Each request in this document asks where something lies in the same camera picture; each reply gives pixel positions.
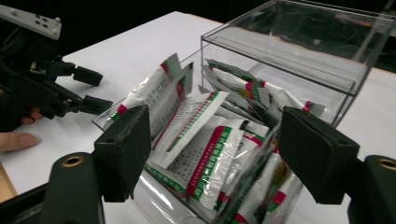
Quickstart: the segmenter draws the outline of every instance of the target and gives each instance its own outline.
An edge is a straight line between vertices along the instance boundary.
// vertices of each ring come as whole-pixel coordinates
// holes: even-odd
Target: human hand
[[[21,118],[22,124],[32,124],[36,119],[42,119],[40,110],[31,107],[26,116]],[[38,138],[29,133],[0,133],[0,151],[9,151],[34,146],[38,143]]]

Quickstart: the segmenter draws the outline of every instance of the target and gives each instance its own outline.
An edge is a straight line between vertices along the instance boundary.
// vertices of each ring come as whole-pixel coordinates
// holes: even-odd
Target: transparent plastic container
[[[359,94],[393,25],[394,19],[387,15],[274,0],[203,35],[202,47],[181,66],[194,64],[192,94],[200,93],[200,87],[213,91],[201,69],[206,59],[213,59],[325,105],[320,118],[336,127]],[[93,122],[104,129],[120,102]],[[280,223],[287,222],[302,187],[300,182],[278,214]],[[148,171],[136,190],[134,203],[153,223],[207,223]]]

